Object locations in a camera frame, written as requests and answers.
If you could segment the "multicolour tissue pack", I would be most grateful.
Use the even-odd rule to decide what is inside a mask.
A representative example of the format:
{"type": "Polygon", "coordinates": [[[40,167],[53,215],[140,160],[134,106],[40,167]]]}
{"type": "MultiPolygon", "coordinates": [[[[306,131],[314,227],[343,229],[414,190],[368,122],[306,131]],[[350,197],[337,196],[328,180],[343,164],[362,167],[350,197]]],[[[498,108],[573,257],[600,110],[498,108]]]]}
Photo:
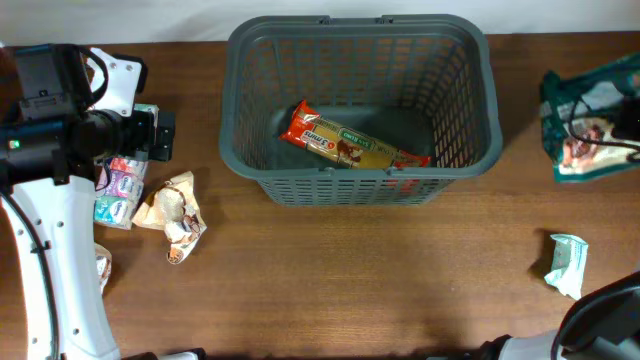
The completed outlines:
{"type": "Polygon", "coordinates": [[[114,157],[104,164],[96,185],[94,221],[100,225],[130,230],[142,198],[148,163],[114,157]]]}

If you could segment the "green coffee bean bag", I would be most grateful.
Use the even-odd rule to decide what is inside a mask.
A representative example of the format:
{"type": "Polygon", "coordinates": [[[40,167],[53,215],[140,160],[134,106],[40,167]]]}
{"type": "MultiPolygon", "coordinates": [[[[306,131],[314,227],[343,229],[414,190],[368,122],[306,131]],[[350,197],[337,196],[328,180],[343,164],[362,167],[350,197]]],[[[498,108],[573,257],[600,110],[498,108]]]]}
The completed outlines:
{"type": "Polygon", "coordinates": [[[639,99],[639,55],[573,78],[549,71],[540,85],[542,145],[559,183],[578,183],[635,169],[639,140],[612,136],[622,102],[639,99]]]}

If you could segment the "light teal small packet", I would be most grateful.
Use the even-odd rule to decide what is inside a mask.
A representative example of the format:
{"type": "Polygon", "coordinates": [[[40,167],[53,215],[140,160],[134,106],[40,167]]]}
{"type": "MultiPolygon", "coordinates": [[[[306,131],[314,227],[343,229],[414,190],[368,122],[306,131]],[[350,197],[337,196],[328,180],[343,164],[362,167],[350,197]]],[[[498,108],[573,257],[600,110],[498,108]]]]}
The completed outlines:
{"type": "Polygon", "coordinates": [[[589,244],[570,234],[552,234],[550,238],[555,247],[551,269],[544,280],[563,296],[580,300],[589,244]]]}

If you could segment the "orange spaghetti packet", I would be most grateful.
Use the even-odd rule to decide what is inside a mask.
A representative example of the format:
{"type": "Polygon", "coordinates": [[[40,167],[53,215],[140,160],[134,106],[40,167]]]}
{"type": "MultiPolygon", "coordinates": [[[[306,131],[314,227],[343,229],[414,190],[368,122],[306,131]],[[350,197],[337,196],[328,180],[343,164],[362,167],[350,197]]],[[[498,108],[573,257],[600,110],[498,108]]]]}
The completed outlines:
{"type": "Polygon", "coordinates": [[[279,139],[354,169],[426,168],[430,156],[410,154],[324,117],[302,100],[279,139]]]}

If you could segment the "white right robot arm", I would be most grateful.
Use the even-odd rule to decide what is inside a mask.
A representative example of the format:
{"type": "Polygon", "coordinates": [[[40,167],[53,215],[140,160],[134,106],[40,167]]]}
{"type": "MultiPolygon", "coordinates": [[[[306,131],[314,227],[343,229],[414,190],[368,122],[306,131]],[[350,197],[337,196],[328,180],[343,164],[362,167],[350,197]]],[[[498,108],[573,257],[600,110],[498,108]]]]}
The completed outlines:
{"type": "MultiPolygon", "coordinates": [[[[607,160],[639,163],[639,99],[625,97],[598,110],[585,98],[565,114],[544,118],[543,146],[554,169],[570,175],[603,170],[607,160]]],[[[573,298],[555,331],[529,338],[504,335],[485,342],[471,359],[637,359],[639,357],[639,274],[628,275],[586,296],[581,285],[588,244],[570,234],[547,235],[553,254],[548,285],[573,298]]]]}

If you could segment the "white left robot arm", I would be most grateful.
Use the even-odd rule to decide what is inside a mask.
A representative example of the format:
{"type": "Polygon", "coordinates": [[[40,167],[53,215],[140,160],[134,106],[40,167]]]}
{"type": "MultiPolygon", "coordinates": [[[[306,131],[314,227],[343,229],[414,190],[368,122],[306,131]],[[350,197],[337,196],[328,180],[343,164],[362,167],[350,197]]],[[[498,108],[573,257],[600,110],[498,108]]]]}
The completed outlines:
{"type": "Polygon", "coordinates": [[[18,250],[31,359],[116,359],[95,265],[95,168],[170,160],[175,118],[138,110],[137,57],[74,44],[15,52],[22,95],[1,125],[1,205],[18,250]]]}

